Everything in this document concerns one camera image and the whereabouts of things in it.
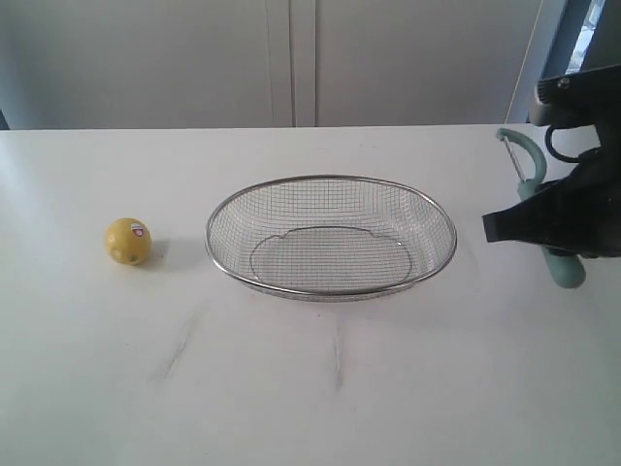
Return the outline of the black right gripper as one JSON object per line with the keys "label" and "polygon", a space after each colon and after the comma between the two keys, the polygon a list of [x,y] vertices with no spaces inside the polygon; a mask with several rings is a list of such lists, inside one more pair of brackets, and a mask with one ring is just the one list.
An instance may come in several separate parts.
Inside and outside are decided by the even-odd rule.
{"label": "black right gripper", "polygon": [[594,124],[600,147],[535,195],[482,217],[489,243],[516,241],[594,257],[620,255],[620,124]]}

